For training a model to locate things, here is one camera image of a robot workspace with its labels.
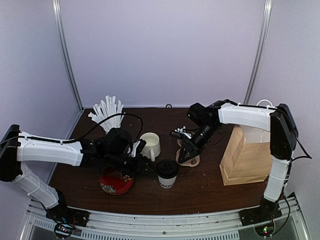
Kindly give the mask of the cardboard cup carrier tray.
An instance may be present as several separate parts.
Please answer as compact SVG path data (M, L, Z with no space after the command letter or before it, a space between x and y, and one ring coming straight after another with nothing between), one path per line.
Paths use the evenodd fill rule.
M200 156L196 156L196 157L193 157L183 163L179 163L178 160L179 160L179 156L180 156L180 151L181 151L181 146L182 146L182 140L181 139L178 139L177 140L177 144L179 146L179 149L176 151L176 156L175 156L175 160L176 162L180 165L180 166L183 166L183 167L189 167L189 168L194 168L196 166L198 166L200 164Z

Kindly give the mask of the black plastic cup lid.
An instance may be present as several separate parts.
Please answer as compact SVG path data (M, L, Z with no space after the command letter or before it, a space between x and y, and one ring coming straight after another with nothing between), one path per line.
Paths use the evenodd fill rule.
M171 179L178 175L179 165L175 160L163 159L156 165L156 173L164 179Z

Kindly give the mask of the white paper coffee cup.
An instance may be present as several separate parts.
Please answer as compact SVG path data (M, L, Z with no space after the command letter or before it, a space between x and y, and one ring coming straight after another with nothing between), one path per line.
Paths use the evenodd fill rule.
M162 188L170 189L174 186L174 184L176 182L177 174L170 175L170 176L158 174L157 177L158 177L159 185Z

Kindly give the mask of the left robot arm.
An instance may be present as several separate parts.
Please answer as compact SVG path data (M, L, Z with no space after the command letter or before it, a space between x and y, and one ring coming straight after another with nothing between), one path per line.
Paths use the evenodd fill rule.
M146 142L133 140L122 128L112 128L95 140L44 138L10 126L0 143L0 180L18 184L28 195L51 210L61 222L72 218L64 194L44 183L26 165L28 161L60 163L73 167L108 166L134 177L154 172L152 161L142 155Z

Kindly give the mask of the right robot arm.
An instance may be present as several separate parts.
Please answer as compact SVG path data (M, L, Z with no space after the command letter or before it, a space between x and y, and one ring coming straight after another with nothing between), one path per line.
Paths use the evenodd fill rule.
M195 103L189 107L187 117L198 128L193 133L185 127L174 130L180 139L177 162L183 165L198 157L222 125L233 125L219 165L223 184L255 183L267 178L256 216L268 220L276 212L274 204L289 180L299 136L289 107L283 103L242 105L226 99L207 107Z

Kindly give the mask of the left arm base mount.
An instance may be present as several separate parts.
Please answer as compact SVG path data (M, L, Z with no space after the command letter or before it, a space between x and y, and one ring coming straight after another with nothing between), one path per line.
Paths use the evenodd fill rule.
M45 209L46 217L57 223L67 224L76 227L86 227L90 213L85 210L75 208L59 208L54 207Z

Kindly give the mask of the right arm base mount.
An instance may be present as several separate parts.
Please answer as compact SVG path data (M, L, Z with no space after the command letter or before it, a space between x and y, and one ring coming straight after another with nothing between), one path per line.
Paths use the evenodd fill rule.
M283 214L278 203L261 203L257 207L246 208L238 212L242 226L249 226L271 221Z

